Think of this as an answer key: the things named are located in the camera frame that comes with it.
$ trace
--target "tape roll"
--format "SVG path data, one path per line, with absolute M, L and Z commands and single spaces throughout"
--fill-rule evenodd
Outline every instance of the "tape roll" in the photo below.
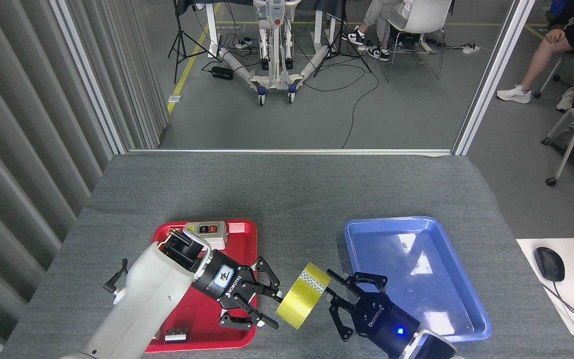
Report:
M 325 293 L 330 281 L 331 277 L 320 268 L 313 263 L 307 264 L 278 306 L 276 314 L 292 327 L 299 329 Z

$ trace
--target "gray carpet surface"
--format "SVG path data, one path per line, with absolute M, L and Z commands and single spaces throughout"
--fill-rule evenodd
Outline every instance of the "gray carpet surface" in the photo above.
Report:
M 133 263 L 162 223 L 252 220 L 258 254 L 287 290 L 310 261 L 351 271 L 346 221 L 412 215 L 442 223 L 492 322 L 489 339 L 456 345 L 461 355 L 574 358 L 572 338 L 466 157 L 196 153 L 114 157 L 0 358 L 55 359 L 80 348 L 112 309 L 103 282 L 122 257 Z M 143 358 L 387 357 L 365 338 L 340 341 L 327 307 L 321 300 L 296 331 L 261 298 L 259 309 L 281 327 L 259 329 L 246 347 Z

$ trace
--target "red tray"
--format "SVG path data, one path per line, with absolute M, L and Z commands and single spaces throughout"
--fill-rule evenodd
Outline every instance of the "red tray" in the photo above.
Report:
M 152 242 L 164 241 L 169 230 L 183 228 L 188 222 L 168 222 L 157 228 L 152 237 Z M 257 259 L 257 229 L 250 220 L 225 220 L 228 232 L 228 241 L 222 252 L 229 255 L 235 261 L 251 265 Z M 252 304 L 256 305 L 257 298 L 254 296 Z M 233 316 L 244 317 L 246 312 L 242 309 L 231 309 Z M 205 349 L 230 349 L 248 345 L 256 334 L 256 327 L 251 330 L 238 330 L 223 328 L 218 320 L 221 317 L 221 305 L 193 287 L 187 293 L 177 307 L 169 314 L 161 325 L 160 339 L 152 339 L 145 349 L 151 352 L 179 352 L 182 350 L 205 350 Z M 165 332 L 168 329 L 187 329 L 187 340 L 181 343 L 166 343 Z

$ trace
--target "hand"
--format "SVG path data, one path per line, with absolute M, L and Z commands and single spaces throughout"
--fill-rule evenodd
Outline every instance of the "hand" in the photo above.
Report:
M 549 43 L 558 43 L 561 39 L 565 38 L 565 36 L 564 30 L 552 29 L 546 34 L 546 41 Z

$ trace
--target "power adapter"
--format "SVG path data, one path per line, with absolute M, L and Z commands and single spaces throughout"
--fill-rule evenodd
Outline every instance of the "power adapter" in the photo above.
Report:
M 464 48 L 462 49 L 462 52 L 464 52 L 464 54 L 472 54 L 474 52 L 478 52 L 480 50 L 479 47 L 476 47 L 475 44 L 470 44 L 467 43 Z
M 231 68 L 214 66 L 212 67 L 212 77 L 223 80 L 233 80 L 234 71 Z

